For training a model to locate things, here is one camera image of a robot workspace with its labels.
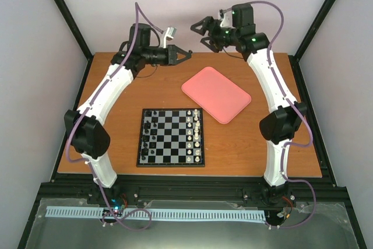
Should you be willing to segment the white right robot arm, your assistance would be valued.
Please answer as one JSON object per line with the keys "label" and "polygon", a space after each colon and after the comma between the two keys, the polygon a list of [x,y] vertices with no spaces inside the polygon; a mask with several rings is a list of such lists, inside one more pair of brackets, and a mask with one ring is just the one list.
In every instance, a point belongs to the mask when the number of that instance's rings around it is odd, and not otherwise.
{"label": "white right robot arm", "polygon": [[222,9],[217,19],[207,16],[190,29],[200,34],[200,42],[215,53],[235,47],[259,81],[269,110],[259,123],[267,145],[261,197],[274,202],[288,193],[288,153],[305,120],[307,106],[297,101],[281,76],[272,51],[273,40],[256,31],[253,5],[247,2]]}

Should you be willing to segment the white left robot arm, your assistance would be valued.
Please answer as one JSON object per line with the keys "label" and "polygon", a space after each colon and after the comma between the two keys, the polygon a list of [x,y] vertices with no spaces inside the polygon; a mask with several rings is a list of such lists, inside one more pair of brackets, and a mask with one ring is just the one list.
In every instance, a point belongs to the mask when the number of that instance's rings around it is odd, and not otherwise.
{"label": "white left robot arm", "polygon": [[68,110],[64,115],[68,135],[65,152],[74,148],[80,154],[77,161],[90,167],[93,181],[102,186],[102,199],[109,204],[118,202],[121,197],[120,187],[114,184],[117,174],[108,156],[110,136],[104,129],[109,112],[145,65],[178,65],[192,55],[192,51],[169,44],[176,33],[174,27],[161,32],[157,36],[158,44],[152,46],[150,36],[154,31],[155,28],[149,24],[133,24],[129,40],[123,42],[114,54],[94,92],[77,110]]}

